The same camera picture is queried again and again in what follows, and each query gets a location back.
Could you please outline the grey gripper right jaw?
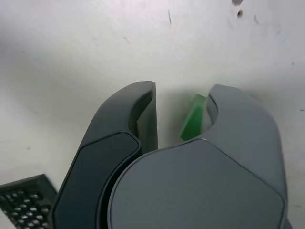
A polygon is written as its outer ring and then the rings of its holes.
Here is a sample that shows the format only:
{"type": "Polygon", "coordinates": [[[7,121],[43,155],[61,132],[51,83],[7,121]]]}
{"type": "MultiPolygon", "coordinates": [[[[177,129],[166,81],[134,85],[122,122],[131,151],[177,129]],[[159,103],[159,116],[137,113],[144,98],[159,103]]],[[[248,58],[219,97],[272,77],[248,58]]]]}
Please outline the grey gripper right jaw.
{"type": "Polygon", "coordinates": [[[291,228],[274,119],[242,90],[219,84],[207,111],[208,130],[124,170],[109,200],[108,228],[291,228]]]}

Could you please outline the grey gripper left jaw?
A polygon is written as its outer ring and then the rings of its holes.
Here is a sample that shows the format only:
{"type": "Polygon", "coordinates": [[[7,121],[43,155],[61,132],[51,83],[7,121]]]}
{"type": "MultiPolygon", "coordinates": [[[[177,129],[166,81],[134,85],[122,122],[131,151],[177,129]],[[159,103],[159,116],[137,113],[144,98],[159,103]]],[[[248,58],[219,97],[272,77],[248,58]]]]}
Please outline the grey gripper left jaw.
{"type": "Polygon", "coordinates": [[[97,110],[52,210],[55,229],[105,229],[110,195],[123,170],[158,148],[156,88],[132,83],[97,110]]]}

